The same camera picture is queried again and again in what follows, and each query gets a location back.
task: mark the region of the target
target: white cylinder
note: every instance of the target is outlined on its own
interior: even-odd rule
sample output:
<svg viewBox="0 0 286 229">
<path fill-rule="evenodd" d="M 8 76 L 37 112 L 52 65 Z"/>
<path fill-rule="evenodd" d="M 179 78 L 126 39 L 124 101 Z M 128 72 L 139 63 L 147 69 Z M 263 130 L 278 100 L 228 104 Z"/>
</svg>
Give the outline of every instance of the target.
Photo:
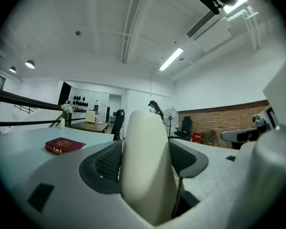
<svg viewBox="0 0 286 229">
<path fill-rule="evenodd" d="M 177 185 L 165 127 L 158 114 L 131 114 L 119 182 L 124 200 L 150 224 L 157 226 L 171 219 Z"/>
</svg>

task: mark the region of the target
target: fluorescent light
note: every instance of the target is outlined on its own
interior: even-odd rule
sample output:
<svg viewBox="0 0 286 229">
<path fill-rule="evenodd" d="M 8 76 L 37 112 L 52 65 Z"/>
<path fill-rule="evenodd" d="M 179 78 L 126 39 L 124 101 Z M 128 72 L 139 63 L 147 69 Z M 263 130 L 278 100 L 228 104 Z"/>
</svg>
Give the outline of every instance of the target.
<svg viewBox="0 0 286 229">
<path fill-rule="evenodd" d="M 16 73 L 16 68 L 14 66 L 10 67 L 10 71 L 12 71 L 13 73 Z"/>
<path fill-rule="evenodd" d="M 31 68 L 31 69 L 35 69 L 35 63 L 34 63 L 33 60 L 27 60 L 27 61 L 25 62 L 25 65 L 28 66 L 28 67 Z"/>
<path fill-rule="evenodd" d="M 234 6 L 224 6 L 224 11 L 226 12 L 226 14 L 231 13 L 234 9 L 238 8 L 240 5 L 242 5 L 243 3 L 247 2 L 248 0 L 238 0 L 238 2 L 234 5 Z"/>
<path fill-rule="evenodd" d="M 164 71 L 168 66 L 170 66 L 170 64 L 181 54 L 183 53 L 183 49 L 178 48 L 173 54 L 172 56 L 161 66 L 161 68 L 159 69 L 159 71 Z"/>
</svg>

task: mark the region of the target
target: brown chair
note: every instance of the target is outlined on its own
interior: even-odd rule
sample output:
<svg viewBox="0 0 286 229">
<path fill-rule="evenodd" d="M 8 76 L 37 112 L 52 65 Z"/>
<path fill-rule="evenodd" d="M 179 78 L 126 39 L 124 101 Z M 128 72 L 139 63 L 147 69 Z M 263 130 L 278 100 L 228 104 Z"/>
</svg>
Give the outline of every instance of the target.
<svg viewBox="0 0 286 229">
<path fill-rule="evenodd" d="M 202 132 L 200 134 L 201 143 L 205 145 L 209 145 L 209 143 L 212 143 L 212 146 L 214 146 L 213 145 L 214 136 L 215 136 L 214 130 L 207 130 L 207 131 Z"/>
</svg>

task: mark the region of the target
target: black chair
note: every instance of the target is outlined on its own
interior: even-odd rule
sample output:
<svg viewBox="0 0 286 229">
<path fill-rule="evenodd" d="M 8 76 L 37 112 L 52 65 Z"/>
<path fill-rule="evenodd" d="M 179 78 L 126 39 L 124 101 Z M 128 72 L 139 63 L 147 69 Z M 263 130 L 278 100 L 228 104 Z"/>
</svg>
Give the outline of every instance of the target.
<svg viewBox="0 0 286 229">
<path fill-rule="evenodd" d="M 121 127 L 123 125 L 124 118 L 125 118 L 124 110 L 123 109 L 118 110 L 116 112 L 115 123 L 114 123 L 112 131 L 111 131 L 111 134 L 114 134 L 114 138 L 113 138 L 114 141 L 121 139 L 120 138 L 120 130 L 121 130 Z"/>
<path fill-rule="evenodd" d="M 175 133 L 175 135 L 177 135 L 179 138 L 187 140 L 188 137 L 191 134 L 191 130 L 192 130 L 192 120 L 189 116 L 184 117 L 183 121 L 182 121 L 182 127 L 181 127 L 181 132 L 178 131 L 178 127 L 175 127 L 177 129 Z"/>
</svg>

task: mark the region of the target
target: maroon book cover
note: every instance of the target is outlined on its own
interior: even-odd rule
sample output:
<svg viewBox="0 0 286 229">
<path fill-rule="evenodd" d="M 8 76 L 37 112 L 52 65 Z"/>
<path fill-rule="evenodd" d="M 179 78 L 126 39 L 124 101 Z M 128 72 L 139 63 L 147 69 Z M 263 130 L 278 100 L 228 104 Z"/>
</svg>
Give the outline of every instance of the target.
<svg viewBox="0 0 286 229">
<path fill-rule="evenodd" d="M 49 142 L 46 142 L 44 147 L 51 153 L 62 155 L 83 148 L 86 144 L 75 142 L 67 138 L 59 137 Z"/>
</svg>

